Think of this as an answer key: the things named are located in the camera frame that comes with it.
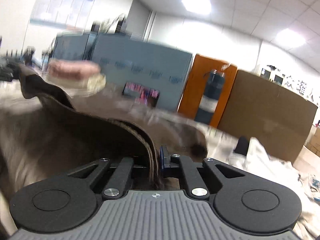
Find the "brown leather jacket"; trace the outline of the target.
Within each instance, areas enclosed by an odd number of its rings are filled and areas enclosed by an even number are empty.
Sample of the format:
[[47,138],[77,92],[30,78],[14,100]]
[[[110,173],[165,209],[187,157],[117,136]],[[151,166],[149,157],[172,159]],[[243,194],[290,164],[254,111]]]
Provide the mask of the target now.
[[1,193],[18,190],[101,158],[131,157],[146,167],[134,189],[176,189],[176,179],[159,174],[159,149],[200,162],[207,155],[195,127],[165,120],[141,105],[114,102],[103,94],[69,98],[30,68],[9,63],[7,80],[18,80],[17,95],[1,93]]

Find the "white printed garment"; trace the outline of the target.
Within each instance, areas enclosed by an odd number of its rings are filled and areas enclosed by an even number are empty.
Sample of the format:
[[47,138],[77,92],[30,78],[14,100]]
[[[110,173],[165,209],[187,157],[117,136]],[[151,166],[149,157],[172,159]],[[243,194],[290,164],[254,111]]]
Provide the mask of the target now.
[[268,155],[257,138],[240,137],[227,163],[294,191],[302,204],[294,232],[301,239],[319,239],[319,176],[300,172],[291,162]]

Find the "dark blue vacuum bottle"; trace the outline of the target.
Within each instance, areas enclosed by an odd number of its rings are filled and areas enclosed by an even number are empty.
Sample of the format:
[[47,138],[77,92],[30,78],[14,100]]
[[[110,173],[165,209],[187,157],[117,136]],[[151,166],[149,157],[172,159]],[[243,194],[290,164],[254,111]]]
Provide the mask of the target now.
[[215,113],[225,83],[224,74],[217,70],[208,73],[208,80],[202,95],[194,120],[203,124],[210,124]]

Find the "brown cardboard box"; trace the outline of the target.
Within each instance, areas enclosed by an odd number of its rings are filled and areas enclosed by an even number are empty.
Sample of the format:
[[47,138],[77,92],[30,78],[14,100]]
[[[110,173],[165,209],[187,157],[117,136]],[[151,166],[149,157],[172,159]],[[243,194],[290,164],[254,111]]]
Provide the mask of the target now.
[[236,138],[255,137],[269,155],[293,163],[317,109],[300,95],[239,70],[218,129]]

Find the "cream fuzzy garment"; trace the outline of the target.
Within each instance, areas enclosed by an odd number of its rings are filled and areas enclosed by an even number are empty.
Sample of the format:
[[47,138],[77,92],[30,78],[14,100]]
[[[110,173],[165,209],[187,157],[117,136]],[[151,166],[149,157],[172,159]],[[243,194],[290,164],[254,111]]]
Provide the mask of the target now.
[[60,87],[70,97],[90,96],[102,90],[106,85],[106,77],[102,74],[93,75],[83,80],[65,79],[48,74],[45,80]]

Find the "orange cardboard box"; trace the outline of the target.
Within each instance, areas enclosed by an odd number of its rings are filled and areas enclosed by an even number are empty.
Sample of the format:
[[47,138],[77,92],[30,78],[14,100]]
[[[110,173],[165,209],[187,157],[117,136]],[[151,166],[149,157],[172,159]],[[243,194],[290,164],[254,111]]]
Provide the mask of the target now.
[[178,113],[217,128],[227,105],[237,67],[216,59],[195,56]]

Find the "stacked cardboard boxes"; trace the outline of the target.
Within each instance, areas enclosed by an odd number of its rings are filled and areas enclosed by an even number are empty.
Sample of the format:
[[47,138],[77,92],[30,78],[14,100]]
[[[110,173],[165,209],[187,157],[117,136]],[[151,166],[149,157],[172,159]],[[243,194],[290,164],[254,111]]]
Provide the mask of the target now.
[[319,127],[311,126],[310,133],[293,167],[300,172],[319,175]]

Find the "pink fuzzy garment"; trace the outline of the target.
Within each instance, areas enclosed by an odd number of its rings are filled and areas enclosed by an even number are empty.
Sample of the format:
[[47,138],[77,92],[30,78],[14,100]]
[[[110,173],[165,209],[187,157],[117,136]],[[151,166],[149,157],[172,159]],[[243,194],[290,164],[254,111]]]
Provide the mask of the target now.
[[48,72],[51,76],[69,80],[85,80],[100,74],[98,64],[91,61],[50,60]]

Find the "light blue printed box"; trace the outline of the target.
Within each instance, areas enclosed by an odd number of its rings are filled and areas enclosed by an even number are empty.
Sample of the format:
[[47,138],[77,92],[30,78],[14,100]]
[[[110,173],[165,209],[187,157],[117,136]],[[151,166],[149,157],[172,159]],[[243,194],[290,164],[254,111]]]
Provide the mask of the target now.
[[65,34],[55,39],[53,58],[98,64],[107,82],[132,82],[159,91],[157,107],[178,108],[193,61],[191,53],[120,34]]

